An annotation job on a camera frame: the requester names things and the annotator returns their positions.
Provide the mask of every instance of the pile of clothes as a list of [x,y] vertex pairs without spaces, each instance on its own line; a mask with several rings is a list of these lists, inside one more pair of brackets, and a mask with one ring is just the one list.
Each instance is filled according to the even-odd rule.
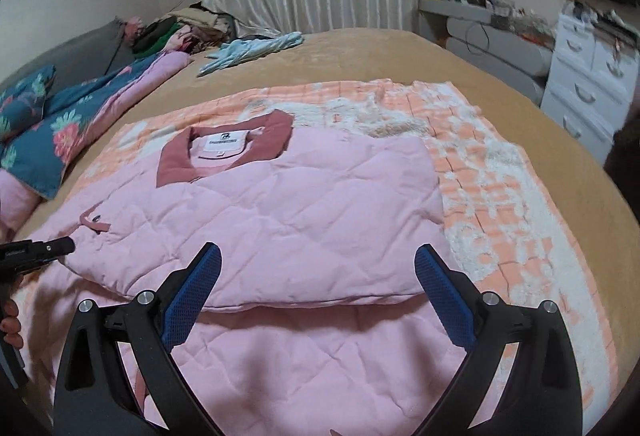
[[215,14],[199,4],[172,10],[146,28],[138,19],[132,31],[132,50],[136,59],[159,52],[197,54],[233,39],[233,17]]

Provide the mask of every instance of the pink blanket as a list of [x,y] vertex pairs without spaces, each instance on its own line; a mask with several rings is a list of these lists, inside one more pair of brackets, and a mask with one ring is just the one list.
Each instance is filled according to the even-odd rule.
[[[102,136],[134,104],[189,65],[184,52],[159,57],[138,79],[123,87],[102,106],[84,137],[73,146],[70,159]],[[0,242],[11,241],[40,203],[40,196],[14,176],[0,169]]]

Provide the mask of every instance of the pink fabric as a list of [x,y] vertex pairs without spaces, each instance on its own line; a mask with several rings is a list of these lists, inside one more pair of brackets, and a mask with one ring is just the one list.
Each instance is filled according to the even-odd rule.
[[[277,159],[155,188],[158,160],[88,187],[34,234],[74,230],[76,252],[46,270],[24,319],[31,359],[55,373],[80,300],[157,289],[213,241],[222,273],[172,356],[225,432],[411,434],[465,355],[414,273],[424,243],[455,268],[422,141],[300,127]],[[79,225],[95,204],[107,233]],[[129,349],[124,362],[135,381]],[[145,415],[161,423],[150,397]]]
[[184,52],[171,52],[162,55],[140,77],[109,97],[94,117],[84,136],[73,146],[71,160],[75,159],[86,146],[91,145],[105,134],[107,129],[122,117],[127,109],[140,102],[163,82],[171,79],[178,71],[186,68],[190,62],[190,55]]
[[183,52],[189,44],[191,44],[191,27],[184,25],[180,30],[174,33],[166,42],[163,52]]
[[194,167],[191,163],[188,146],[197,138],[216,133],[264,127],[262,134],[252,142],[250,149],[245,150],[238,159],[229,165],[229,169],[233,169],[251,161],[276,158],[283,152],[287,142],[289,142],[292,125],[293,117],[284,111],[276,109],[268,113],[268,115],[254,117],[238,124],[227,124],[219,127],[187,127],[162,149],[158,163],[156,187],[177,182],[192,182],[198,178],[211,176],[215,172],[219,172],[209,171],[204,167]]
[[127,44],[133,44],[144,29],[145,25],[142,24],[142,18],[134,16],[124,26],[124,40]]
[[[69,160],[75,159],[86,146],[100,138],[127,109],[140,102],[190,62],[191,57],[184,52],[162,55],[142,76],[113,94],[94,117],[84,136],[75,143]],[[37,193],[4,169],[0,170],[0,242],[13,239],[40,200]]]
[[40,200],[36,191],[0,169],[0,243],[14,239]]

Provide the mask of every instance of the light blue cloth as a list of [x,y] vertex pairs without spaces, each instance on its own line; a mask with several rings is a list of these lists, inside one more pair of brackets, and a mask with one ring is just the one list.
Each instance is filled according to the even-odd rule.
[[220,50],[207,55],[208,58],[215,59],[215,61],[200,68],[198,77],[202,77],[215,70],[252,61],[263,55],[274,54],[275,52],[292,48],[302,44],[303,41],[304,38],[301,32],[291,32],[290,34],[275,39],[252,39],[251,41],[236,39],[232,42],[226,42],[220,46]]

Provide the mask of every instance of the tan bed cover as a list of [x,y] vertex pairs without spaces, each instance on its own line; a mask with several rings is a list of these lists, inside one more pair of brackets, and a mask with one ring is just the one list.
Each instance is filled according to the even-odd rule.
[[410,84],[451,81],[510,142],[525,148],[593,272],[618,358],[619,389],[640,355],[640,228],[591,155],[528,99],[466,61],[409,32],[351,28],[307,36],[302,46],[202,78],[204,54],[130,109],[84,153],[55,200],[42,204],[18,233],[28,237],[65,200],[123,124],[246,89],[333,80],[389,78]]

